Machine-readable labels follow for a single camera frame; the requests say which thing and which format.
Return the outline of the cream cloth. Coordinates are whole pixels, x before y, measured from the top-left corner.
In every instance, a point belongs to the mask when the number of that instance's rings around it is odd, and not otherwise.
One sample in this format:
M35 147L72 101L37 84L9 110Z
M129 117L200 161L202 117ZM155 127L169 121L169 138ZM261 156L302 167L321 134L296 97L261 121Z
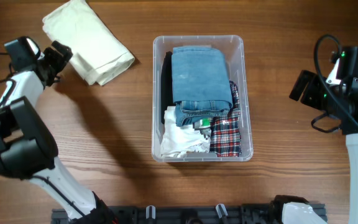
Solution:
M70 63L89 85L107 84L135 61L85 0L71 0L42 19L50 40L68 46Z

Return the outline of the plaid red blue shirt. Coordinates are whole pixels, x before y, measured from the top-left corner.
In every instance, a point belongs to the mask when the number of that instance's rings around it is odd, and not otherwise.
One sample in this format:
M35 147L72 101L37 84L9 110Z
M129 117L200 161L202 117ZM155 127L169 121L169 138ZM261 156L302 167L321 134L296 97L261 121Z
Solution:
M230 81L233 107L227 116L215 117L211 125L210 152L218 157L239 157L241 154L241 132L239 128L240 99L237 85Z

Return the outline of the blue jeans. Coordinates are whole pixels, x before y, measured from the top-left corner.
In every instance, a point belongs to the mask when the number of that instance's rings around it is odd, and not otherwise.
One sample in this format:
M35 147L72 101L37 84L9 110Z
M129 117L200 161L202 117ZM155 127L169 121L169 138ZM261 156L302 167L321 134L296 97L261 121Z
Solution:
M224 54L212 47L175 47L172 92L178 127L227 115L233 101Z

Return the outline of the clear plastic storage container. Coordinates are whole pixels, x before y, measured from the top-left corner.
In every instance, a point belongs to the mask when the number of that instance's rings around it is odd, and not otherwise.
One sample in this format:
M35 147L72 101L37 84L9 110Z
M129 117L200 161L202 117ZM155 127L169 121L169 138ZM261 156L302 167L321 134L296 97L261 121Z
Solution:
M245 162L254 149L243 40L161 35L153 42L152 157Z

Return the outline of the black garment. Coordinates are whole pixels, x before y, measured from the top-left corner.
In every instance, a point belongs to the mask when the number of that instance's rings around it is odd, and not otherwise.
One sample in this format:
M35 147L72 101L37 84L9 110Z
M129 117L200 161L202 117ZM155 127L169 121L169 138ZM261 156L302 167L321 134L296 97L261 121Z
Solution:
M172 52L167 52L162 65L160 77L160 96L161 96L161 117L162 124L165 123L164 114L169 106L175 106L172 92Z

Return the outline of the white printed t-shirt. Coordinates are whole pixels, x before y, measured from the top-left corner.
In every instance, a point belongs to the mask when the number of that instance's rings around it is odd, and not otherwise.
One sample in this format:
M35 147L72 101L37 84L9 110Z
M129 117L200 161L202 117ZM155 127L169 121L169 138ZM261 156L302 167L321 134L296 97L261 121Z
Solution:
M168 106L164 112L164 128L160 155L162 158L182 158L190 153L208 153L211 144L211 128L196 124L176 125L175 107Z

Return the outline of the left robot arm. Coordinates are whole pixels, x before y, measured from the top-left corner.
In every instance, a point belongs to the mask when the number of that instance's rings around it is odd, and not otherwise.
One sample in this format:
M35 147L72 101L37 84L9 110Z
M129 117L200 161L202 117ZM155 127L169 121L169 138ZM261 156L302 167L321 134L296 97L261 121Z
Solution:
M46 87L73 56L57 41L40 50L28 36L4 44L11 59L0 98L0 176L38 185L66 211L69 223L118 223L113 211L62 164L51 132L35 110Z

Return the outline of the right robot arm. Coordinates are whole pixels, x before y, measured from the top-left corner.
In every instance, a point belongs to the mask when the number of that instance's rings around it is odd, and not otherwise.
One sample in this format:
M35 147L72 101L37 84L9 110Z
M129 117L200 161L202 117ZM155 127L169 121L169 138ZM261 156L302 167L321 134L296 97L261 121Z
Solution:
M340 120L328 130L341 130L346 137L350 163L349 223L358 223L358 47L343 47L333 56L334 68L328 77L303 70L290 98L322 111L311 125L323 118Z

